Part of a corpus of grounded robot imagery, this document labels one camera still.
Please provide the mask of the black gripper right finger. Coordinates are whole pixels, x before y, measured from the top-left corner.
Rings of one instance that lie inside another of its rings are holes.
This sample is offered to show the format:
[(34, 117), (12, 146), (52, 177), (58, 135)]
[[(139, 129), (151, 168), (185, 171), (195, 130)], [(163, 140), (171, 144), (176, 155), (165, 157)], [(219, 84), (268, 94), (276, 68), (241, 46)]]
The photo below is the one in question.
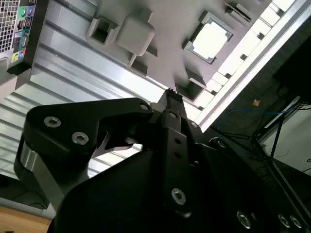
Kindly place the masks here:
[(206, 139), (177, 102), (175, 229), (179, 233), (304, 233), (307, 220), (270, 162), (253, 170), (225, 141)]

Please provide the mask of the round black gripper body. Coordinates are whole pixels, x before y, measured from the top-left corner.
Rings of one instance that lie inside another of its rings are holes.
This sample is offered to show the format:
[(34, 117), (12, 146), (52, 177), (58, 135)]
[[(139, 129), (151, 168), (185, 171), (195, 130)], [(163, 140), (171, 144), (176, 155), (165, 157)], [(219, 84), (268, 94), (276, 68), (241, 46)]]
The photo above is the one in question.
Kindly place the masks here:
[(231, 233), (206, 162), (139, 152), (73, 188), (51, 233)]

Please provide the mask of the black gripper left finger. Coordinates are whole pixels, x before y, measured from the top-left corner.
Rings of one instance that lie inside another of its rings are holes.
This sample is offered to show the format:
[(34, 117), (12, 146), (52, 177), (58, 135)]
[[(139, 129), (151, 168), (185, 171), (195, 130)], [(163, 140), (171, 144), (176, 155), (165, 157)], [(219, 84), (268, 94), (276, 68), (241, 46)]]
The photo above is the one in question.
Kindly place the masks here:
[(180, 149), (177, 102), (167, 89), (157, 103), (139, 98), (96, 100), (31, 109), (25, 118), (15, 171), (30, 182), (58, 211), (79, 184), (131, 156)]

